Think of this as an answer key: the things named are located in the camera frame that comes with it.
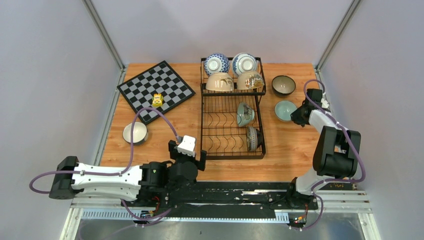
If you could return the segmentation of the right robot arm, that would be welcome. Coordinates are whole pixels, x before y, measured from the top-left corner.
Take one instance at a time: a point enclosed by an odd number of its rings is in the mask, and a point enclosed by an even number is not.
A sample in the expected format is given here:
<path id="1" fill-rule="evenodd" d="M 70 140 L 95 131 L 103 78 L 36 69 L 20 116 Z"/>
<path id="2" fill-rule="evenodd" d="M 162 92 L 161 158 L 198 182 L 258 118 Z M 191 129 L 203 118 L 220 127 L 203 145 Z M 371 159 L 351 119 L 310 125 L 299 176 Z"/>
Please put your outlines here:
<path id="1" fill-rule="evenodd" d="M 358 168 L 355 153 L 359 152 L 361 134 L 341 126 L 329 111 L 323 108 L 323 91 L 308 88 L 305 100 L 291 115 L 291 120 L 302 127 L 313 126 L 320 134 L 312 168 L 295 177 L 285 195 L 286 204 L 292 209 L 308 205 L 314 199 L 313 192 L 327 182 L 351 180 Z"/>

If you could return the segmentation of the pale green ribbed bowl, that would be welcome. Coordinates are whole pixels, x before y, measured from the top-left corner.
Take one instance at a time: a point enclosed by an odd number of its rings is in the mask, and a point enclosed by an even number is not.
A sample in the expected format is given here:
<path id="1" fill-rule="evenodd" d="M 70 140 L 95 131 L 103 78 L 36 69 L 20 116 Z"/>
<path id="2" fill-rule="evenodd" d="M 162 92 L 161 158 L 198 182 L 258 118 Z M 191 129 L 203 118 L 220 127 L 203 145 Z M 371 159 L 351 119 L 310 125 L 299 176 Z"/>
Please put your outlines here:
<path id="1" fill-rule="evenodd" d="M 290 122 L 291 114 L 297 109 L 297 106 L 288 100 L 279 101 L 274 107 L 276 117 L 283 122 Z"/>

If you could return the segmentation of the blue white patterned bowl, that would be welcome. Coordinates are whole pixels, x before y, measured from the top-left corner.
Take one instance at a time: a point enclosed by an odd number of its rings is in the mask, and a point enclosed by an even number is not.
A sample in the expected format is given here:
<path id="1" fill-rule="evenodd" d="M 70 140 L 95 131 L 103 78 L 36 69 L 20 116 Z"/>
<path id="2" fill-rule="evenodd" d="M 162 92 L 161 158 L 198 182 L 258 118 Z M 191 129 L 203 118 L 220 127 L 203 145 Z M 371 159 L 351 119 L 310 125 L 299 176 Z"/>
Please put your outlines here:
<path id="1" fill-rule="evenodd" d="M 253 126 L 246 128 L 247 150 L 255 152 L 263 143 L 263 133 Z"/>

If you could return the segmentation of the dark blue glazed bowl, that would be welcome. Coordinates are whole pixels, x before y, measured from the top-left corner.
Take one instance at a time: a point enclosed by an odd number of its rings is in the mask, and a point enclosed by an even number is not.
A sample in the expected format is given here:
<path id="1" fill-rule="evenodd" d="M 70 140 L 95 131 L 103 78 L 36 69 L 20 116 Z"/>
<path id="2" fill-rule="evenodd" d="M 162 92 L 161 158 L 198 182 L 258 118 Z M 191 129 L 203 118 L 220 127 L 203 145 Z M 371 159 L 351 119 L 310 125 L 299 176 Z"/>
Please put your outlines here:
<path id="1" fill-rule="evenodd" d="M 271 87 L 276 96 L 287 97 L 296 90 L 296 83 L 289 76 L 278 75 L 272 80 Z"/>

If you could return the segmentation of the teal white striped bowl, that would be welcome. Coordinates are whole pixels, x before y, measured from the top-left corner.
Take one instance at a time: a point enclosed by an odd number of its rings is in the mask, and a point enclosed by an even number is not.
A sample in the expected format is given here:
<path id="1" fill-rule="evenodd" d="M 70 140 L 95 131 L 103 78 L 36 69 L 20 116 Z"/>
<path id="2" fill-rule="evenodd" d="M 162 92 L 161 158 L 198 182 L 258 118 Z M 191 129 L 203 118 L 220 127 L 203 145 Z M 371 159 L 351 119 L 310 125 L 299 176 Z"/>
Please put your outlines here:
<path id="1" fill-rule="evenodd" d="M 129 144 L 131 143 L 131 128 L 132 128 L 132 124 L 130 123 L 123 129 L 123 132 L 122 132 L 123 139 Z M 142 122 L 136 121 L 133 127 L 132 135 L 133 135 L 133 141 L 132 141 L 133 144 L 141 145 L 147 141 L 149 137 L 149 132 L 145 124 L 143 124 Z"/>

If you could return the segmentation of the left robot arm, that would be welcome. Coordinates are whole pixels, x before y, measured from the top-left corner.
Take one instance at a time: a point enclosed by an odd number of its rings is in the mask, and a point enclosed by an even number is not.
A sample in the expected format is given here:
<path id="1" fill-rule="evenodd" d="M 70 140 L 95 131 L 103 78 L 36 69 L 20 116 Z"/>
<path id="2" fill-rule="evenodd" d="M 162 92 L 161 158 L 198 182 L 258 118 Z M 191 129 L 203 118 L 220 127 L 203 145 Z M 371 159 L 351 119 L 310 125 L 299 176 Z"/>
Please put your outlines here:
<path id="1" fill-rule="evenodd" d="M 67 156 L 56 168 L 48 196 L 56 200 L 82 196 L 115 198 L 149 206 L 163 194 L 195 184 L 199 171 L 206 168 L 205 150 L 196 159 L 181 152 L 173 140 L 169 141 L 168 150 L 170 160 L 134 165 L 127 171 L 81 163 L 76 156 Z"/>

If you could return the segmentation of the green floral bowl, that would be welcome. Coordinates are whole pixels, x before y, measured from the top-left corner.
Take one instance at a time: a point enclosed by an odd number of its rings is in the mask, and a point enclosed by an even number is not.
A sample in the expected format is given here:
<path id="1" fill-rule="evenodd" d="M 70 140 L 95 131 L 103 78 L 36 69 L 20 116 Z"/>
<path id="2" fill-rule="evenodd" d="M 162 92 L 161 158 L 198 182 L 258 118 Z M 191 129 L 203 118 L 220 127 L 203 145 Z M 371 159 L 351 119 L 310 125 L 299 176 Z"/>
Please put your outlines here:
<path id="1" fill-rule="evenodd" d="M 239 103 L 236 112 L 236 120 L 238 127 L 248 125 L 255 118 L 255 111 L 245 102 Z"/>

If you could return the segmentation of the black wire dish rack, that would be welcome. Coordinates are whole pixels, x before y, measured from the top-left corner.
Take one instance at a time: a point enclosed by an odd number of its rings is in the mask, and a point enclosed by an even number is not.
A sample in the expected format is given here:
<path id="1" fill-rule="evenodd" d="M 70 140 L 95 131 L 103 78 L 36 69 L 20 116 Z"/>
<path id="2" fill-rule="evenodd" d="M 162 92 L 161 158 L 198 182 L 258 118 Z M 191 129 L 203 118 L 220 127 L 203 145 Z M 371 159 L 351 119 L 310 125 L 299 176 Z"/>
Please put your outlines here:
<path id="1" fill-rule="evenodd" d="M 201 149 L 207 160 L 258 160 L 266 154 L 265 140 L 261 139 L 255 150 L 248 149 L 248 127 L 238 126 L 237 110 L 245 103 L 254 111 L 254 119 L 248 123 L 264 137 L 260 103 L 267 92 L 266 86 L 256 89 L 219 92 L 206 89 L 208 80 L 205 67 L 200 67 L 201 92 Z"/>

